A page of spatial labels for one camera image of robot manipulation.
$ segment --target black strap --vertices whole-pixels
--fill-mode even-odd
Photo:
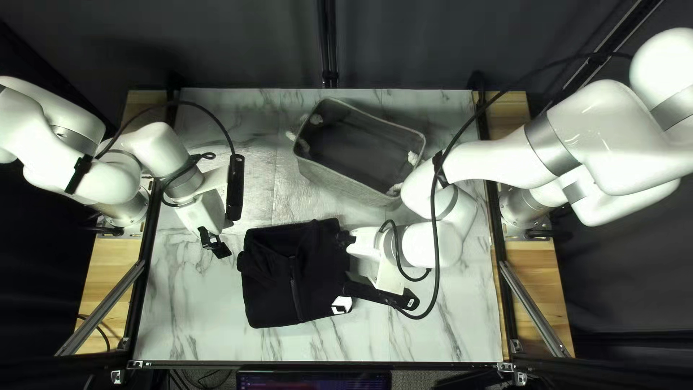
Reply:
[[[72,195],[75,193],[75,191],[77,190],[77,186],[82,181],[82,178],[91,169],[91,161],[93,159],[94,157],[88,154],[85,154],[84,156],[77,159],[77,162],[75,163],[75,173],[72,174],[70,182],[67,183],[67,187],[65,187],[66,194]]]
[[[448,178],[445,177],[445,171],[443,170],[443,167],[441,167],[441,159],[443,157],[443,151],[438,151],[438,153],[435,153],[433,156],[433,171],[438,171],[438,174],[436,177],[438,178],[438,183],[440,183],[443,188],[447,187],[450,185],[448,183]]]

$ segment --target black cable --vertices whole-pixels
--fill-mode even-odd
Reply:
[[[107,228],[105,226],[82,226],[82,230],[88,230],[90,232],[96,232],[97,234],[113,235],[114,237],[120,237],[125,232],[123,228],[114,226],[113,228]]]
[[[198,162],[199,162],[201,159],[204,158],[204,159],[206,159],[206,160],[213,160],[215,157],[216,157],[216,154],[214,154],[214,153],[212,153],[212,152],[206,152],[206,153],[203,153],[203,154],[193,154],[193,155],[191,155],[190,158],[188,159],[188,161],[185,163],[185,165],[184,165],[183,167],[181,167],[180,169],[178,169],[176,172],[173,172],[173,173],[171,174],[170,177],[166,178],[166,179],[162,182],[161,192],[164,192],[164,191],[166,190],[166,188],[168,188],[168,185],[171,184],[174,180],[176,180],[177,178],[183,176],[187,171],[190,171],[192,168],[194,168],[194,167],[198,164]],[[175,203],[171,203],[171,202],[167,201],[167,200],[164,199],[164,198],[161,198],[161,202],[162,202],[164,205],[167,205],[167,206],[169,206],[169,207],[179,207],[179,205],[177,205],[177,204],[175,204]]]
[[[569,240],[572,238],[571,232],[566,232],[564,230],[555,229],[544,229],[544,230],[525,230],[526,238],[553,238],[558,241]]]
[[[82,321],[87,320],[87,316],[84,314],[77,314],[77,318],[79,318]],[[106,336],[106,333],[99,327],[98,325],[96,326],[96,330],[101,333],[101,336],[103,336],[104,341],[106,341],[106,352],[111,352],[111,343],[108,341],[108,336]]]
[[[379,232],[382,233],[385,229],[385,226],[387,226],[388,223],[390,225],[392,225],[392,232],[394,233],[394,246],[395,246],[394,257],[397,260],[397,269],[399,270],[399,273],[401,273],[402,276],[404,276],[404,278],[406,280],[409,280],[410,282],[420,282],[420,281],[426,279],[426,276],[428,276],[428,274],[431,272],[430,268],[427,268],[426,272],[422,276],[419,276],[418,278],[412,278],[411,276],[407,275],[406,272],[404,272],[404,269],[402,269],[402,260],[400,260],[400,257],[399,257],[399,235],[397,234],[397,226],[394,224],[394,221],[392,221],[391,219],[388,219],[387,221],[385,221],[383,223],[383,225],[380,227]]]
[[[95,158],[96,158],[97,160],[100,159],[100,158],[102,158],[103,155],[105,155],[106,152],[108,152],[108,151],[113,147],[113,145],[115,145],[115,143],[116,143],[116,141],[118,140],[118,138],[123,134],[123,131],[125,130],[125,128],[127,128],[127,127],[132,123],[132,121],[134,121],[135,119],[137,119],[138,117],[140,117],[142,114],[144,114],[144,113],[146,113],[146,112],[149,112],[149,111],[151,111],[151,110],[155,110],[155,109],[157,109],[157,108],[169,107],[169,106],[172,106],[172,105],[189,105],[189,106],[194,107],[194,108],[197,108],[198,110],[201,110],[202,112],[204,112],[205,114],[207,114],[210,118],[212,118],[212,120],[214,121],[214,123],[216,123],[217,126],[219,126],[219,129],[221,129],[222,133],[224,133],[224,137],[226,137],[226,140],[227,140],[227,142],[229,143],[229,148],[231,149],[231,155],[232,155],[232,156],[235,156],[235,155],[236,155],[236,150],[234,149],[234,143],[231,141],[231,136],[229,135],[229,132],[226,130],[226,128],[224,127],[224,125],[221,123],[221,121],[220,121],[217,117],[214,116],[214,114],[212,114],[209,110],[207,110],[206,108],[202,107],[201,105],[199,105],[199,104],[197,104],[197,103],[193,103],[192,101],[174,100],[174,101],[167,101],[167,102],[161,103],[161,104],[152,105],[152,106],[147,107],[147,108],[145,108],[144,110],[142,110],[142,111],[136,113],[132,118],[128,119],[128,121],[125,122],[125,123],[121,126],[121,128],[118,129],[118,131],[116,131],[116,134],[113,136],[113,138],[111,138],[111,140],[108,142],[108,144],[106,145],[106,147],[105,147],[102,151],[100,151],[100,152],[96,155]]]
[[[576,54],[574,56],[570,56],[567,58],[563,58],[561,60],[557,60],[554,62],[549,62],[548,64],[544,65],[541,68],[531,70],[527,72],[524,76],[520,77],[519,79],[515,80],[514,82],[510,83],[508,86],[502,88],[497,94],[493,95],[492,98],[490,98],[484,105],[479,107],[479,110],[475,112],[467,122],[465,122],[462,127],[457,131],[453,139],[450,141],[448,146],[445,148],[445,151],[443,152],[443,155],[441,156],[438,164],[438,168],[435,169],[435,172],[433,173],[433,180],[431,182],[431,195],[430,195],[430,205],[431,205],[431,228],[433,230],[433,249],[435,252],[435,284],[433,285],[433,294],[430,303],[428,304],[428,307],[426,310],[424,310],[423,313],[421,314],[410,314],[402,310],[400,307],[393,306],[400,314],[403,316],[409,318],[409,319],[414,319],[414,320],[419,320],[428,315],[428,313],[431,313],[433,310],[433,307],[435,306],[436,300],[438,299],[438,290],[440,288],[440,248],[438,246],[438,226],[436,223],[436,212],[435,212],[435,192],[436,192],[436,187],[438,184],[438,174],[440,171],[443,169],[443,163],[445,162],[445,159],[448,157],[448,154],[450,154],[450,151],[453,149],[455,146],[455,143],[459,139],[459,137],[462,135],[462,133],[472,124],[474,121],[481,116],[481,114],[484,114],[486,112],[486,109],[495,101],[500,99],[501,96],[505,95],[511,88],[514,88],[518,84],[521,84],[522,82],[526,81],[528,78],[531,78],[532,76],[541,73],[542,71],[545,71],[546,69],[555,67],[557,65],[565,64],[567,62],[579,60],[582,58],[596,58],[600,56],[606,56],[606,57],[621,57],[621,58],[628,58],[631,59],[632,56],[629,54],[625,53],[618,53],[617,51],[614,52],[609,52],[609,53],[583,53],[583,54]]]
[[[212,114],[211,111],[207,110],[206,108],[202,107],[201,105],[199,105],[199,104],[197,104],[197,103],[193,103],[192,101],[183,101],[183,100],[167,101],[167,102],[165,102],[165,103],[152,105],[152,106],[147,107],[147,108],[145,108],[144,110],[142,110],[142,111],[136,113],[132,118],[128,119],[128,120],[118,129],[118,131],[116,131],[116,134],[113,136],[113,138],[111,138],[111,140],[108,142],[108,144],[106,144],[106,147],[104,147],[103,150],[100,151],[100,152],[96,155],[95,158],[96,158],[97,160],[100,159],[100,158],[102,158],[103,155],[105,155],[106,152],[108,152],[108,151],[113,147],[113,145],[115,145],[115,143],[116,143],[116,141],[118,140],[118,138],[123,134],[123,131],[125,130],[125,128],[127,128],[127,127],[132,123],[132,121],[134,121],[135,119],[137,119],[138,117],[140,117],[142,114],[144,114],[144,113],[146,113],[146,112],[149,112],[149,111],[151,111],[151,110],[155,110],[155,109],[157,109],[157,108],[170,107],[170,106],[174,106],[174,105],[189,105],[189,106],[191,106],[191,107],[197,108],[198,110],[200,110],[200,111],[204,112],[205,114],[207,114],[207,116],[209,116],[209,117],[214,121],[214,123],[219,127],[219,129],[221,130],[221,132],[224,134],[224,137],[226,137],[226,141],[227,141],[227,143],[229,144],[229,149],[231,149],[231,166],[230,166],[229,169],[231,169],[231,172],[235,172],[235,171],[236,171],[236,150],[234,149],[234,143],[231,141],[231,135],[229,135],[229,132],[226,130],[226,128],[225,128],[224,125],[221,123],[221,121],[219,120],[219,118],[217,118],[216,116],[214,116],[214,114]],[[173,180],[179,178],[180,175],[182,175],[183,173],[186,173],[186,172],[188,171],[188,169],[190,169],[190,168],[191,168],[191,167],[188,167],[188,168],[185,169],[185,170],[181,170],[181,171],[179,172],[179,175],[178,175],[178,176],[172,177],[172,178],[169,180],[169,182],[171,182],[171,181],[173,181]],[[166,189],[166,186],[167,186],[167,185],[164,185],[164,187],[163,187],[162,190],[161,190],[162,192]],[[171,202],[168,202],[168,201],[163,200],[163,198],[162,198],[162,202],[164,203],[164,205],[167,205],[167,206],[178,207],[177,205],[174,205],[174,203],[171,203]]]
[[[188,385],[185,384],[185,380],[180,377],[180,374],[178,373],[178,371],[173,370],[173,373],[175,374],[176,377],[178,377],[178,380],[180,380],[180,382],[183,385],[183,387],[185,388],[185,390],[190,390],[190,387],[188,387]]]
[[[219,382],[219,384],[216,384],[216,385],[214,385],[214,386],[209,386],[209,385],[207,385],[207,384],[202,383],[202,380],[203,380],[203,379],[209,378],[209,377],[211,377],[212,375],[215,375],[216,373],[218,373],[219,371],[221,371],[221,370],[211,370],[211,371],[209,371],[208,373],[205,373],[202,377],[198,378],[198,379],[196,380],[196,382],[198,383],[199,386],[196,385],[195,382],[193,382],[193,380],[188,376],[188,374],[186,373],[185,370],[183,370],[182,372],[183,372],[183,376],[185,377],[185,379],[186,379],[188,382],[190,382],[190,384],[192,384],[193,386],[195,386],[196,388],[198,388],[198,389],[200,389],[200,390],[213,390],[213,389],[216,389],[217,387],[221,386],[222,384],[226,383],[226,381],[227,381],[227,380],[229,379],[229,377],[231,376],[231,373],[233,372],[233,371],[229,370],[229,372],[228,372],[228,374],[226,375],[226,377],[224,377],[224,379],[223,379],[221,382]]]
[[[170,388],[170,380],[173,380],[173,383],[175,383],[175,386],[176,386],[178,389],[183,389],[183,386],[181,386],[180,383],[178,383],[178,381],[173,377],[173,375],[171,375],[171,371],[170,371],[170,370],[168,371],[168,379],[169,379],[169,381],[168,381],[168,384],[169,384],[168,387],[169,387],[169,388]]]
[[[87,378],[87,382],[85,383],[85,386],[82,388],[82,390],[89,390],[91,387],[91,383],[94,381],[94,374],[89,374],[89,377]]]

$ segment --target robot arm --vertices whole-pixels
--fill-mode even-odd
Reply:
[[[497,141],[456,146],[443,165],[448,182],[494,180],[524,189],[504,218],[529,221],[570,201],[596,226],[671,194],[693,172],[693,30],[675,28],[636,53],[627,86],[591,83]],[[431,161],[402,187],[403,202],[430,218]],[[436,194],[436,212],[448,207]]]
[[[123,134],[99,160],[92,160],[73,194],[66,194],[79,158],[93,155],[104,125],[91,113],[36,85],[0,77],[0,162],[19,158],[31,184],[63,194],[101,211],[116,226],[139,223],[147,201],[139,192],[143,169],[165,178],[185,167],[190,155],[165,123]],[[218,235],[225,205],[217,187],[226,167],[201,173],[197,167],[169,183],[166,194],[176,213],[198,237],[199,227]]]

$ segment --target marble surface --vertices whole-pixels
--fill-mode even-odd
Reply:
[[[184,100],[210,109],[245,156],[243,217],[224,230],[233,257],[217,259],[200,247],[173,209],[162,206],[134,358],[142,360],[497,362],[502,359],[498,304],[481,181],[460,187],[479,204],[457,266],[441,270],[433,311],[423,320],[355,300],[341,316],[282,328],[247,324],[236,255],[248,228],[337,217],[345,228],[422,221],[400,206],[387,211],[363,206],[317,187],[298,172],[287,130],[324,96],[426,135],[425,158],[447,145],[473,111],[469,91],[441,90],[218,90],[185,89]],[[212,151],[203,171],[228,161],[228,147],[214,123],[181,107],[176,132],[192,153]],[[477,139],[469,128],[460,142]],[[377,264],[352,261],[352,269],[375,277]],[[428,306],[434,278],[407,286]]]

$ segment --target black pole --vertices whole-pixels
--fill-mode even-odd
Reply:
[[[593,51],[604,53],[618,51],[662,2],[663,0],[640,0],[630,9],[628,15],[613,29],[613,31],[611,31],[608,37]],[[594,57],[586,60],[577,72],[568,79],[563,89],[551,98],[551,101],[546,105],[544,110],[564,100],[566,97],[582,88],[610,59],[611,57]]]
[[[519,355],[515,371],[537,375],[561,384],[560,389],[689,389],[690,367],[659,366],[644,362],[615,362],[552,357],[536,359]]]
[[[322,87],[336,88],[337,70],[337,10],[335,0],[317,0],[317,20],[322,66]]]
[[[480,71],[472,72],[467,82],[467,88],[478,91],[479,100],[474,106],[474,110],[478,110],[486,103],[486,81],[483,73]],[[480,140],[487,141],[491,139],[486,115],[480,115],[477,118],[477,128],[479,129]],[[495,248],[495,266],[499,269],[499,264],[507,261],[507,253],[505,251],[505,236],[503,235],[503,228],[500,224],[501,216],[500,208],[498,208],[498,184],[490,180],[485,180],[484,183],[486,184],[486,194],[489,197],[489,216],[491,231],[493,233],[493,246]],[[512,290],[510,290],[508,282],[500,275],[500,271],[498,272],[498,283],[500,285],[501,310],[503,312],[508,355],[512,358],[514,350],[512,340],[518,339],[513,293]]]
[[[139,322],[142,317],[142,307],[144,305],[144,294],[147,289],[147,280],[149,278],[149,265],[152,261],[152,252],[154,251],[154,239],[157,234],[157,224],[159,223],[159,211],[161,209],[161,198],[164,192],[161,190],[161,184],[154,180],[152,183],[152,191],[149,197],[149,209],[147,210],[147,219],[142,232],[142,245],[139,249],[139,262],[145,262],[142,274],[132,284],[132,295],[130,296],[130,306],[128,307],[128,317],[125,322],[125,331],[123,338],[127,339],[125,348],[128,350],[128,359],[132,359],[134,345],[137,342],[139,333]]]

